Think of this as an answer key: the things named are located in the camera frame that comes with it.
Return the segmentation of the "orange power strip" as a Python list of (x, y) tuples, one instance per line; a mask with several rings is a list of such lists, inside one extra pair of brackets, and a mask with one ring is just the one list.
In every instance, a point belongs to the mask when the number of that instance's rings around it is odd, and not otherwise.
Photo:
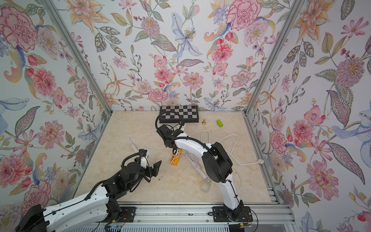
[(172, 154), (171, 159), (170, 159), (170, 165), (173, 165), (173, 166), (178, 165), (179, 159), (180, 159), (180, 156), (181, 156), (181, 152), (182, 152), (181, 149), (177, 149), (177, 150), (173, 151), (173, 154)]

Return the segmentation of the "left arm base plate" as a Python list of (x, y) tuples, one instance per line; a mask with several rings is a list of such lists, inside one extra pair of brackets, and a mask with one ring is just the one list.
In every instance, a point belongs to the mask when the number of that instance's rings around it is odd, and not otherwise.
[(134, 222), (134, 217), (136, 214), (136, 207), (125, 206), (120, 208), (119, 213), (114, 213), (113, 215), (109, 215), (105, 220), (101, 221), (101, 223), (127, 223), (127, 222)]

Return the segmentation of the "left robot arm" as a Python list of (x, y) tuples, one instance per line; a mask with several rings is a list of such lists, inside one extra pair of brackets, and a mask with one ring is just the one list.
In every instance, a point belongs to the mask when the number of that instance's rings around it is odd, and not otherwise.
[(121, 170), (98, 182), (90, 192), (61, 204), (33, 206), (16, 226), (16, 232), (72, 232), (95, 222), (115, 222), (120, 218), (118, 199), (135, 191), (144, 179), (156, 177), (161, 161), (143, 168), (139, 162), (122, 164)]

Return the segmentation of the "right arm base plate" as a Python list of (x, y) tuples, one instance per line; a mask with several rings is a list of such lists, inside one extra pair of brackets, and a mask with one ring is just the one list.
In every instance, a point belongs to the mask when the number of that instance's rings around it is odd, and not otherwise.
[(238, 214), (227, 209), (224, 206), (214, 206), (209, 215), (213, 217), (214, 222), (253, 222), (253, 216), (250, 207), (244, 207)]

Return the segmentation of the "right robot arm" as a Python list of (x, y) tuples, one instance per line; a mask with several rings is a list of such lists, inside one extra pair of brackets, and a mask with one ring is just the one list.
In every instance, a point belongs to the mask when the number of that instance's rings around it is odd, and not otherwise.
[(180, 128), (170, 129), (166, 125), (156, 127), (156, 132), (162, 138), (165, 147), (174, 150), (179, 148), (202, 159), (206, 174), (221, 190), (227, 217), (231, 221), (236, 221), (243, 211), (244, 204), (237, 194), (233, 181), (233, 163), (223, 146), (218, 142), (203, 143), (190, 137)]

